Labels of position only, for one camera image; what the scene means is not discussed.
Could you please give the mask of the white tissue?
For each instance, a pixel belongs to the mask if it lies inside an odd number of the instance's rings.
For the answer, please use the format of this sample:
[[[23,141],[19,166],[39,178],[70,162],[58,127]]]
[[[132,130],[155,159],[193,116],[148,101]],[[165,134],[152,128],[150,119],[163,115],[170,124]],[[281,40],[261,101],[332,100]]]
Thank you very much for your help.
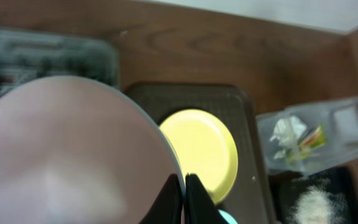
[[[307,125],[297,116],[281,118],[276,122],[270,142],[276,142],[279,149],[273,156],[274,159],[283,159],[295,148],[298,141],[307,131]]]

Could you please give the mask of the pink plastic bowl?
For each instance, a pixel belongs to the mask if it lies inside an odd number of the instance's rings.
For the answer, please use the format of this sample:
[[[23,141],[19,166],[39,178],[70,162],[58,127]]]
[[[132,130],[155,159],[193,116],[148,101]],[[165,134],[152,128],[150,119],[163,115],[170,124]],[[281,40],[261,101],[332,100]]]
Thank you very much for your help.
[[[49,77],[0,98],[0,223],[139,223],[180,167],[121,91]]]

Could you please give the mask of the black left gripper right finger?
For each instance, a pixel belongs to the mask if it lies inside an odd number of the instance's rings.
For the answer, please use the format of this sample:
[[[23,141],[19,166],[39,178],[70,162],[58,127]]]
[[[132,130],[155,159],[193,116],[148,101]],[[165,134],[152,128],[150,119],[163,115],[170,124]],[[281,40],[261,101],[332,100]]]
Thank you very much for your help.
[[[188,174],[186,182],[185,223],[226,224],[196,174]]]

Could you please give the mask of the light blue rice bowl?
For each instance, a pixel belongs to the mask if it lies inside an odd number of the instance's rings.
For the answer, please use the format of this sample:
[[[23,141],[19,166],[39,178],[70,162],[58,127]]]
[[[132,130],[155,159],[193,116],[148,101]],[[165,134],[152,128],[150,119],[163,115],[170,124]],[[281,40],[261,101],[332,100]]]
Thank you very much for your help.
[[[218,210],[219,214],[224,218],[227,224],[238,224],[236,219],[224,210]]]

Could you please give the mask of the yellow pandan cake wrapper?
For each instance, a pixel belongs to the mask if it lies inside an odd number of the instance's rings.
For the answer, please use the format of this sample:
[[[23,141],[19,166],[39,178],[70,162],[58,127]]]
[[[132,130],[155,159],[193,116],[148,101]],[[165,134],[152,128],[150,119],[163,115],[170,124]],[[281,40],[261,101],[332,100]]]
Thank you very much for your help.
[[[299,159],[307,159],[309,157],[316,157],[318,154],[313,151],[319,147],[326,145],[327,140],[324,133],[324,128],[320,124],[307,134],[296,146],[296,149],[290,149],[287,152],[286,161],[293,163]]]

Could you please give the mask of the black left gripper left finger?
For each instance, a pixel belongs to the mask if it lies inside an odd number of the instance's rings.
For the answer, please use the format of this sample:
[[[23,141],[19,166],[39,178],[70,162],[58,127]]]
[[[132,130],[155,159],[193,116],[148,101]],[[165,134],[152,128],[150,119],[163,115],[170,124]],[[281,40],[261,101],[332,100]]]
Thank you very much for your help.
[[[182,208],[178,176],[171,174],[140,224],[180,224]]]

